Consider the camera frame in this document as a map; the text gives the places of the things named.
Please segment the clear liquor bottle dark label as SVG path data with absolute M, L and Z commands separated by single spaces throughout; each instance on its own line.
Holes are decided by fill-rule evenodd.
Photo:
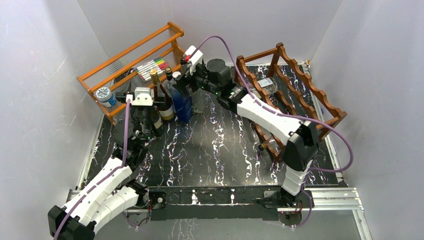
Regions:
M 166 67 L 165 70 L 165 76 L 168 82 L 168 88 L 169 88 L 169 92 L 170 92 L 170 96 L 172 98 L 174 98 L 175 94 L 176 94 L 176 89 L 175 89 L 175 79 L 173 77 L 173 71 L 170 67 Z

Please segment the blue label clear bottle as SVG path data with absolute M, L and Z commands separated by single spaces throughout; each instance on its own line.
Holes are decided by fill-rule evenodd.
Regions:
M 173 72 L 172 79 L 169 81 L 168 86 L 171 91 L 172 101 L 178 120 L 189 123 L 193 116 L 192 99 L 190 95 L 183 96 L 174 86 L 177 83 L 176 78 L 179 75 L 181 75 L 179 71 Z

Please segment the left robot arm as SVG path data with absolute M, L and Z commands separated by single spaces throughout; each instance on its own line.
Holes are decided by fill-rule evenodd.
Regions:
M 47 214 L 49 231 L 55 240 L 92 240 L 98 231 L 125 210 L 150 205 L 148 187 L 133 179 L 117 186 L 132 174 L 127 164 L 130 109 L 150 112 L 154 101 L 148 97 L 127 100 L 124 120 L 123 156 L 110 158 L 99 174 L 62 207 L 53 206 Z

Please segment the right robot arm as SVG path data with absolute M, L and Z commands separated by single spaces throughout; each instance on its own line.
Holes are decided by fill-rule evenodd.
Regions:
M 233 81 L 230 68 L 222 59 L 195 63 L 189 57 L 180 60 L 181 74 L 175 77 L 175 87 L 181 94 L 204 90 L 216 96 L 226 110 L 265 128 L 284 145 L 282 161 L 286 164 L 285 178 L 280 188 L 279 202 L 295 207 L 302 199 L 304 179 L 319 150 L 318 131 L 310 120 L 297 115 L 283 116 L 251 92 L 248 86 Z

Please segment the clear glass bottle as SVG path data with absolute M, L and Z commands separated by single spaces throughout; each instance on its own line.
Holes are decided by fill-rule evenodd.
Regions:
M 202 114 L 206 106 L 206 94 L 205 91 L 199 88 L 192 93 L 192 109 L 196 114 Z

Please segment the red wine bottle gold cap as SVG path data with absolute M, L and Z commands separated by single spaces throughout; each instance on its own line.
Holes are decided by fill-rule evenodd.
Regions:
M 159 115 L 163 121 L 170 122 L 175 118 L 171 97 L 163 87 L 158 71 L 152 68 L 149 75 L 153 83 L 154 101 L 157 102 Z

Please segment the dark wine bottle silver cap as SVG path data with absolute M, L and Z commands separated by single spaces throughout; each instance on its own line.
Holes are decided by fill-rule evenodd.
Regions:
M 184 58 L 181 58 L 180 59 L 180 66 L 181 66 L 181 71 L 180 72 L 182 74 L 184 74 L 187 71 L 187 69 L 188 69 L 188 62 Z

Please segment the green wine bottle white label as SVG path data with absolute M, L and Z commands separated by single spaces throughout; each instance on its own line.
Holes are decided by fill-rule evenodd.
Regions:
M 152 132 L 156 137 L 160 137 L 164 131 L 162 118 L 156 106 L 153 105 L 150 109 L 151 109 L 150 117 L 151 117 Z

